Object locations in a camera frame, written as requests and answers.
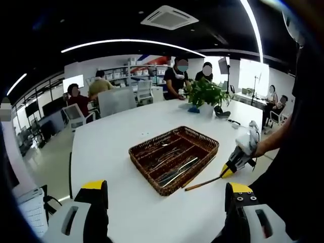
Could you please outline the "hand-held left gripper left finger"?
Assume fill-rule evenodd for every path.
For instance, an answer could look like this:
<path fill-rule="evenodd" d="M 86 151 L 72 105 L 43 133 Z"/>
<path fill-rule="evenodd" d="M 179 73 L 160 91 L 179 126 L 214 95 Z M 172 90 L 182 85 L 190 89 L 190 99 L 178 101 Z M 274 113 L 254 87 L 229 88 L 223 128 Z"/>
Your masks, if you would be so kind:
<path fill-rule="evenodd" d="M 107 181 L 89 182 L 51 216 L 42 242 L 109 242 L 107 211 Z"/>

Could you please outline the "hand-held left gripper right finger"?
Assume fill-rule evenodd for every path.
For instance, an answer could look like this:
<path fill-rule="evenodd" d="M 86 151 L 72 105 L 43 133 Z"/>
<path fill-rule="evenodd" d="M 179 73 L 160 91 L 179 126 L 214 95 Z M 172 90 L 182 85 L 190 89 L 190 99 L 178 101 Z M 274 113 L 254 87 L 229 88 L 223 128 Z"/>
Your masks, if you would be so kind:
<path fill-rule="evenodd" d="M 268 205 L 259 203 L 245 185 L 225 188 L 225 242 L 292 242 L 286 224 Z"/>

